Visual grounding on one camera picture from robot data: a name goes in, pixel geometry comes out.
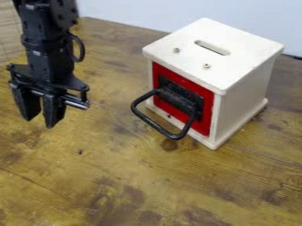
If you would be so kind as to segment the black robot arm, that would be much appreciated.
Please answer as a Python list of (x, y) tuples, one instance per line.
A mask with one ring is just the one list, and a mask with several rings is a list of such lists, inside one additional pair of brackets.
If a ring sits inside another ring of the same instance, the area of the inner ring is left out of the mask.
[(86, 46), (70, 32), (77, 24), (77, 0), (14, 0), (22, 19), (22, 43), (27, 63), (10, 64), (10, 87), (23, 118), (38, 115), (54, 127), (66, 108), (89, 108), (90, 86), (75, 76), (75, 64), (86, 58)]

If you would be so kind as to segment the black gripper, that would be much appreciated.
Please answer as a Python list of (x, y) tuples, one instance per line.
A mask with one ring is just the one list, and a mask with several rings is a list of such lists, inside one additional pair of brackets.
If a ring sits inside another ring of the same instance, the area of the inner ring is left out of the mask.
[(46, 127), (54, 128), (66, 116), (66, 106), (87, 109), (90, 86), (75, 76), (75, 63), (86, 57), (86, 49), (75, 56), (74, 47), (47, 52), (29, 50), (27, 64), (10, 64), (10, 87), (15, 104), (26, 121), (43, 110)]

